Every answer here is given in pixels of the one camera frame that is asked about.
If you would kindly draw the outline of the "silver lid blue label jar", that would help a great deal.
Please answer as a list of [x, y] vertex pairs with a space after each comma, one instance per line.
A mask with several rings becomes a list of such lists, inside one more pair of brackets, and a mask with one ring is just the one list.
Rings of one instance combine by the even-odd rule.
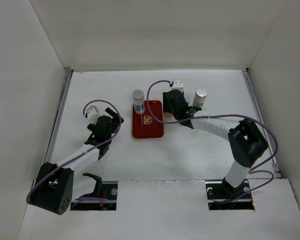
[[132, 93], [133, 108], [136, 114], [142, 115], [145, 112], [145, 98], [144, 92], [140, 89]]

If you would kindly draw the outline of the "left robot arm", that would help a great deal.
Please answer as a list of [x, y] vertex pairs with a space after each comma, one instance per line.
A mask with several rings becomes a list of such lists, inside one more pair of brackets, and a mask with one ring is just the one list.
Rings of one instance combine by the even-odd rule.
[[91, 132], [81, 148], [56, 163], [44, 163], [38, 172], [35, 185], [26, 197], [32, 206], [62, 215], [68, 208], [85, 199], [105, 201], [102, 195], [102, 178], [83, 172], [108, 152], [113, 138], [124, 122], [116, 108], [105, 109], [101, 115], [91, 106], [85, 116]]

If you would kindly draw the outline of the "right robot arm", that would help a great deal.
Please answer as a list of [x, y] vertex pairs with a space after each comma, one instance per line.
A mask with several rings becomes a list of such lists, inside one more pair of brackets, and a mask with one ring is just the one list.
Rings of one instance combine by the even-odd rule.
[[244, 117], [240, 121], [208, 117], [197, 106], [189, 106], [177, 89], [164, 92], [163, 111], [173, 115], [182, 126], [219, 136], [230, 144], [233, 164], [222, 179], [222, 192], [228, 198], [237, 196], [252, 166], [268, 149], [268, 142], [256, 123]]

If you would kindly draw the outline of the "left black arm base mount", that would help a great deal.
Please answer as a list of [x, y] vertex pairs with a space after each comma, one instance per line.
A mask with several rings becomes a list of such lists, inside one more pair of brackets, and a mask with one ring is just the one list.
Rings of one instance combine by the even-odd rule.
[[93, 187], [91, 191], [87, 194], [84, 194], [83, 198], [99, 198], [103, 189], [103, 181], [100, 176], [94, 175], [92, 173], [83, 173], [83, 176], [89, 178], [88, 185]]

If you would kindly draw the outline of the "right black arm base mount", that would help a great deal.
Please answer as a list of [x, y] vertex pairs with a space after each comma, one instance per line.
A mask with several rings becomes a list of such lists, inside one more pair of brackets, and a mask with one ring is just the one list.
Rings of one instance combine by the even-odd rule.
[[247, 182], [242, 182], [238, 187], [233, 187], [225, 180], [225, 178], [222, 179], [221, 189], [229, 200], [235, 199], [241, 194], [246, 193], [244, 188], [250, 188], [250, 185]]

